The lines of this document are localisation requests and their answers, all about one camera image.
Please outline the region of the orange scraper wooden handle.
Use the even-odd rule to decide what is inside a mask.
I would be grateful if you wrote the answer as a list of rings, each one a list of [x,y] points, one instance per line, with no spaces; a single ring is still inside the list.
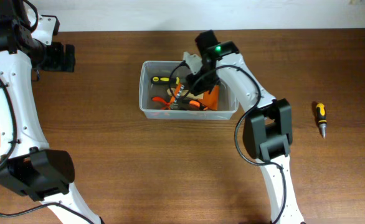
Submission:
[[[172,92],[175,91],[176,88],[172,88],[168,90],[169,95],[172,97]],[[193,95],[189,93],[187,90],[183,89],[181,96],[178,99],[178,102],[181,100],[197,100],[204,105],[210,107],[212,110],[217,110],[218,107],[218,97],[219,97],[219,87],[216,86],[212,91],[205,91],[200,95]]]

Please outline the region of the orange bit holder strip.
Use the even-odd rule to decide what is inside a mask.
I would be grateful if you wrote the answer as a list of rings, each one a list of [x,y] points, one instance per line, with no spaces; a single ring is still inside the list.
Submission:
[[[181,96],[184,89],[184,85],[181,83],[176,87],[175,91],[172,92],[172,97],[169,102],[169,107],[171,110],[175,110],[178,108],[178,99]]]

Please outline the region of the orange-black needle-nose pliers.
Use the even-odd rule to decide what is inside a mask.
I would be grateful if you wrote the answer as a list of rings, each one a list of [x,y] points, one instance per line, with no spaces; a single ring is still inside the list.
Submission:
[[[171,110],[212,111],[210,107],[197,100],[181,100],[177,103],[172,103],[169,108]]]

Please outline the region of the file with black-yellow handle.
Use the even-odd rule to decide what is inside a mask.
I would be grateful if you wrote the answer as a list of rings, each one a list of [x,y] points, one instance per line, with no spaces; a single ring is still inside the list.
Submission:
[[[179,78],[179,77],[152,77],[151,83],[154,85],[178,85],[178,84],[187,84],[188,81],[185,78]]]

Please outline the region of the stubby black-yellow screwdriver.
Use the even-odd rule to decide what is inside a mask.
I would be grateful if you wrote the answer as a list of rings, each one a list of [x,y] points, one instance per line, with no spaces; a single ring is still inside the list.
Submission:
[[[327,120],[326,120],[325,105],[322,103],[318,103],[316,105],[316,118],[317,118],[317,124],[318,124],[319,130],[320,130],[320,134],[321,134],[322,138],[325,138]]]

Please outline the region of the red-black cutting pliers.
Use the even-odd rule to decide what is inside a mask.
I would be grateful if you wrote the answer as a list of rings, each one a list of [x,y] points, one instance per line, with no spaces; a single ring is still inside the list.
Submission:
[[[171,110],[173,107],[173,104],[170,101],[166,101],[164,98],[160,96],[154,96],[152,97],[152,102],[160,103],[162,104],[162,110]]]

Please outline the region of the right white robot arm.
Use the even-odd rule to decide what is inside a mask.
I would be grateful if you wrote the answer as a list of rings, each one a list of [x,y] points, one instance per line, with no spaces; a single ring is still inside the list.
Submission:
[[[211,91],[225,83],[244,114],[234,131],[234,144],[241,142],[240,157],[260,168],[271,208],[272,223],[304,223],[290,174],[290,145],[293,142],[292,108],[286,99],[276,99],[246,66],[232,42],[219,42],[212,30],[200,33],[195,43],[200,59],[188,62],[187,79],[193,95]]]

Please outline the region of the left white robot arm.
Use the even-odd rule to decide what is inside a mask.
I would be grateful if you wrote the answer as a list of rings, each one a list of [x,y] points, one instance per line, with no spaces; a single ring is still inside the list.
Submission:
[[[40,71],[74,70],[75,47],[53,40],[59,26],[29,1],[0,1],[0,185],[63,223],[101,223],[76,188],[70,154],[50,148],[32,92]]]

